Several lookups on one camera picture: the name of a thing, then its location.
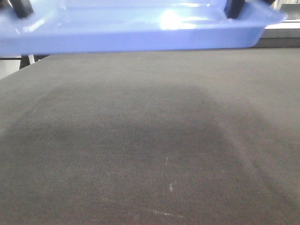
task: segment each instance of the blue plastic tray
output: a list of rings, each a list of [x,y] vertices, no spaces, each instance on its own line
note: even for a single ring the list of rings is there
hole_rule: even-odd
[[[228,19],[225,2],[32,0],[35,14],[25,19],[0,9],[0,55],[243,48],[285,19],[258,0]]]

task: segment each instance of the black leg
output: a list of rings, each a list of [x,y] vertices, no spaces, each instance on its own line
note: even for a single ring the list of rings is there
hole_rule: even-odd
[[[30,65],[30,62],[29,62],[28,55],[22,55],[19,69],[23,69],[24,67],[29,66],[29,65]]]
[[[19,18],[25,18],[33,13],[29,0],[10,0],[10,3]]]

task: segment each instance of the black cloth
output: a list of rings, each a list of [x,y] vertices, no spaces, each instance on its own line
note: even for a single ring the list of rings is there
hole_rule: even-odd
[[[299,55],[59,55],[0,80],[0,224],[299,224]]]

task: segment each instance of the gray fabric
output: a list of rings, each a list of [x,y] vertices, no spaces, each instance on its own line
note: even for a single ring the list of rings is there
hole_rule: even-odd
[[[299,55],[60,55],[0,80],[0,224],[299,224]]]

